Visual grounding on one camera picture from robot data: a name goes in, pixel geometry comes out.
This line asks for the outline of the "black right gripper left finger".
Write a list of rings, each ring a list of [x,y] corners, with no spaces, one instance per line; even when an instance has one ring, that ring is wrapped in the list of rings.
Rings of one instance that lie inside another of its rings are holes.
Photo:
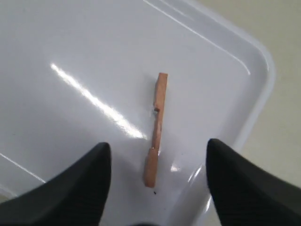
[[[43,185],[0,205],[2,226],[97,226],[111,184],[111,148],[98,143]]]

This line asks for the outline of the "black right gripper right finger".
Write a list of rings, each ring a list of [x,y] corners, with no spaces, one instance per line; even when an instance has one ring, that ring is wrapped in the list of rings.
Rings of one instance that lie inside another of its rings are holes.
[[[301,190],[254,165],[221,140],[206,148],[206,178],[223,226],[299,226]]]

